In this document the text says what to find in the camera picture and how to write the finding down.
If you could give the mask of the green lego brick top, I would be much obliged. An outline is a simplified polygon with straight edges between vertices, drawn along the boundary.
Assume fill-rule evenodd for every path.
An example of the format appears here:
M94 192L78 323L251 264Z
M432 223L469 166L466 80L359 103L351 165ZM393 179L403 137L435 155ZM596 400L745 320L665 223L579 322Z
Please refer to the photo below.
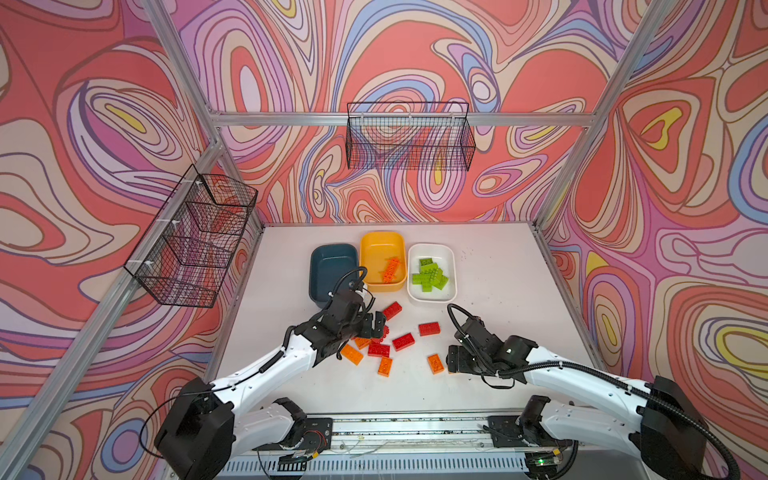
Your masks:
M421 265L419 267L419 274L420 275L426 275L426 276L436 276L442 273L441 268L435 264L430 263L426 265Z

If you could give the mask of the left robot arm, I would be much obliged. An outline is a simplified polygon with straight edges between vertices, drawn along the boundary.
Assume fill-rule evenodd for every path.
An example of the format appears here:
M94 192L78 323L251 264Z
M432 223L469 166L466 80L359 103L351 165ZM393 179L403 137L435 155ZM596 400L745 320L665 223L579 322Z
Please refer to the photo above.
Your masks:
M385 320L364 287L344 288L308 320L289 327L282 344L241 370L210 383L195 377L167 401L153 445L180 479L213 479L231 457L287 440L302 410L287 398L259 403L354 338L381 336Z

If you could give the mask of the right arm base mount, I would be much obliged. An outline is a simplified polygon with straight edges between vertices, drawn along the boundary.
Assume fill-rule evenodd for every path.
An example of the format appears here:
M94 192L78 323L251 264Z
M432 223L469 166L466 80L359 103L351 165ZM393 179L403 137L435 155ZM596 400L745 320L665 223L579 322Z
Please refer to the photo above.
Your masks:
M558 440L541 426L525 423L518 415L497 415L487 418L483 431L488 433L495 448L558 448L569 449L572 440Z

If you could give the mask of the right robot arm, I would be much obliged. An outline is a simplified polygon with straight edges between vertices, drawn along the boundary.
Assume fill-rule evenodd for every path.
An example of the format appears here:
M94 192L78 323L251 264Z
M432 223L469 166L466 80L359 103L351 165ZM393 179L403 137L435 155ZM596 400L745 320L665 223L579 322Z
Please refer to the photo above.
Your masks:
M499 417L490 419L494 442L539 448L600 446L640 460L663 479L707 478L704 456L713 447L725 463L722 478L740 478L735 456L673 380L629 379L568 360L524 337L501 340L473 314L459 322L461 310L456 304L447 308L457 341L446 356L450 372L475 375L485 384L496 379L497 390L524 384L569 399L558 403L533 395L513 425L503 425Z

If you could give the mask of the orange lego brick bottom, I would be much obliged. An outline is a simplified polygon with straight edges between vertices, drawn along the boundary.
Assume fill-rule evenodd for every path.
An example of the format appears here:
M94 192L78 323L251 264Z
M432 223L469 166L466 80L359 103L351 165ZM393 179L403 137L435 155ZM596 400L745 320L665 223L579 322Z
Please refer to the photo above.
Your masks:
M378 367L378 370L377 370L377 374L379 376L388 378L390 376L390 373L391 373L392 365L393 365L393 361L392 361L391 358L389 358L389 357L382 357L380 359L380 363L379 363L379 367Z

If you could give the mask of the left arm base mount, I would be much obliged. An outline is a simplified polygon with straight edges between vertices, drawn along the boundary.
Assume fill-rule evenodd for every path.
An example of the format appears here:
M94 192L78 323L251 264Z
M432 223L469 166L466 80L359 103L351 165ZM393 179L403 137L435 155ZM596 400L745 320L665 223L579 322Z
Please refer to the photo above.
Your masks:
M262 451L306 451L322 453L332 446L334 421L331 417L309 417L298 421L285 439L260 447Z

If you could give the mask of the orange lego chassis plate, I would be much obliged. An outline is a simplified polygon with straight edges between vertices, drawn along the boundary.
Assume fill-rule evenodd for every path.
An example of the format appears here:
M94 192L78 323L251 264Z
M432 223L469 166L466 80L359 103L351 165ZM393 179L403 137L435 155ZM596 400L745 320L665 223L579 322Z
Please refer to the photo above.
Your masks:
M382 273L382 282L384 284L391 284L395 281L399 266L400 259L398 257L392 257L387 260L386 268Z

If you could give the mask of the small orange lego brick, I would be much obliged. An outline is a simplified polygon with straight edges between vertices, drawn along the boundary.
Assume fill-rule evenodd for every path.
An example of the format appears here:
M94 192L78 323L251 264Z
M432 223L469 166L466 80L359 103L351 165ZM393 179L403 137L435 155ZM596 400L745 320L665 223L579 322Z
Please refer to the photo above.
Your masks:
M354 338L354 343L357 349L362 351L371 344L371 340L367 338Z

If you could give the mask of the long green lego brick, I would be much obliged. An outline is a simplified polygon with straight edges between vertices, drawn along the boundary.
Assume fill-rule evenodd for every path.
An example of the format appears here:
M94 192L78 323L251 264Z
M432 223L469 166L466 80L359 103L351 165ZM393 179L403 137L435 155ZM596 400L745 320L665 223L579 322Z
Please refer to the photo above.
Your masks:
M414 274L411 278L411 283L414 285L429 284L431 282L431 276L428 274Z

